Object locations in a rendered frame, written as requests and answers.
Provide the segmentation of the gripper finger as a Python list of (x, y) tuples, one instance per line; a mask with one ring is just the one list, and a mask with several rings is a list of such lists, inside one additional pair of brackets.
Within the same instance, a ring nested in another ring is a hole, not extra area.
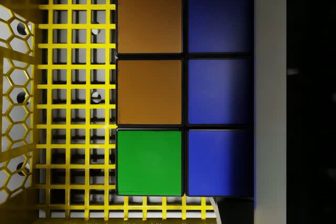
[(217, 224), (254, 224), (252, 198), (217, 197)]

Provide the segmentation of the puzzle cube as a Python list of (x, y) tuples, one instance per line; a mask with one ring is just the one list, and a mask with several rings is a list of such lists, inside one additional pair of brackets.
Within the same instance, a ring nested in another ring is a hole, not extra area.
[(254, 0), (117, 0), (116, 192), (254, 195)]

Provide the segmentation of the yellow basket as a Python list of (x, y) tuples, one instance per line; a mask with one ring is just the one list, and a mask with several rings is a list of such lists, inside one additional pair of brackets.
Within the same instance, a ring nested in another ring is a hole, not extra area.
[(0, 0), (0, 224), (217, 224), (116, 193), (116, 0)]

